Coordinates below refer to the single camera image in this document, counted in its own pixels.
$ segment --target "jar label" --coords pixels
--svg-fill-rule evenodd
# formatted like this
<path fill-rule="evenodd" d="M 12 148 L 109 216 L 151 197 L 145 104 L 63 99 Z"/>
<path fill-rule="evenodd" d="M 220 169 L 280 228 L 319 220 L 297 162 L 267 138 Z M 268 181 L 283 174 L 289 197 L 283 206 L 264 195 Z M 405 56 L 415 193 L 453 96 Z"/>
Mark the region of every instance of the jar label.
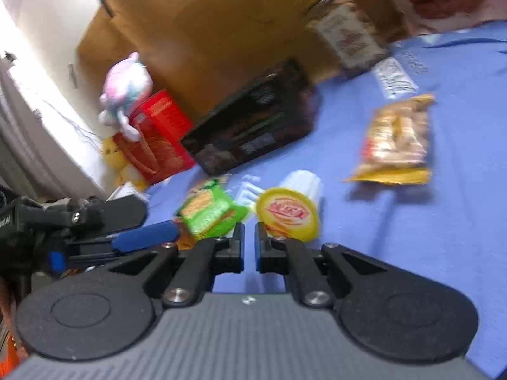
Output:
<path fill-rule="evenodd" d="M 372 72 L 377 77 L 382 92 L 388 100 L 394 100 L 405 94 L 415 94 L 419 90 L 414 80 L 393 57 L 378 62 L 372 68 Z"/>
<path fill-rule="evenodd" d="M 364 23 L 344 4 L 322 18 L 315 29 L 348 69 L 369 68 L 372 60 L 386 52 L 369 34 Z"/>

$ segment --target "window curtain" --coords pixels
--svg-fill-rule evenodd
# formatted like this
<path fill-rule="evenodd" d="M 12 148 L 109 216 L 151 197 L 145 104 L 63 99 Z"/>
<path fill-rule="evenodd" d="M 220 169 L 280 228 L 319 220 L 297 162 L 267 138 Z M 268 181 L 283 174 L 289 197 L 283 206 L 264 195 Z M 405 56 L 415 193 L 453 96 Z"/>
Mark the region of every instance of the window curtain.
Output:
<path fill-rule="evenodd" d="M 28 108 L 12 81 L 11 62 L 0 59 L 0 178 L 17 194 L 31 199 L 59 199 L 70 195 L 37 153 L 20 108 Z"/>

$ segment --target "yellow snack bag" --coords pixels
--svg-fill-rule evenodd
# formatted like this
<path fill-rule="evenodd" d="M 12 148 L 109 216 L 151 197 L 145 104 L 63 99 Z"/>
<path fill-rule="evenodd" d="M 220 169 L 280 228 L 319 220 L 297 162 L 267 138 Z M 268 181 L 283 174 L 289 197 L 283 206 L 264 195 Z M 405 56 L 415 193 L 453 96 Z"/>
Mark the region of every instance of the yellow snack bag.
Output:
<path fill-rule="evenodd" d="M 366 135 L 362 162 L 346 181 L 428 183 L 427 107 L 434 100 L 432 94 L 424 94 L 379 108 Z"/>

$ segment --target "white plastic container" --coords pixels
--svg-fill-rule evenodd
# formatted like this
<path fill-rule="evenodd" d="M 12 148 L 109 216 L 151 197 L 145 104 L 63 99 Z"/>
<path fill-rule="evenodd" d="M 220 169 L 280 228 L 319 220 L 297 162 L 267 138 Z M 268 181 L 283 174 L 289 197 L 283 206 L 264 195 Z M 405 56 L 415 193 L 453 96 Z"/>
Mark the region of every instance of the white plastic container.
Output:
<path fill-rule="evenodd" d="M 257 215 L 274 236 L 308 242 L 320 230 L 323 183 L 310 171 L 291 172 L 280 186 L 267 189 L 257 201 Z"/>

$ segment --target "pink plush toy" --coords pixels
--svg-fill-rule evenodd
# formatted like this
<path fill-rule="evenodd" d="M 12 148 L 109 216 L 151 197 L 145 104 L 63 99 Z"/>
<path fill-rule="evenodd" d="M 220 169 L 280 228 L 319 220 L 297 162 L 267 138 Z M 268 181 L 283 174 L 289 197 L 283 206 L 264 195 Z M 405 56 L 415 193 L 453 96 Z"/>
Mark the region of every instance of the pink plush toy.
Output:
<path fill-rule="evenodd" d="M 129 124 L 128 116 L 150 96 L 152 89 L 153 81 L 146 66 L 139 61 L 139 53 L 132 53 L 107 73 L 100 96 L 106 109 L 98 116 L 99 121 L 104 125 L 119 125 L 126 138 L 138 141 L 139 131 Z"/>

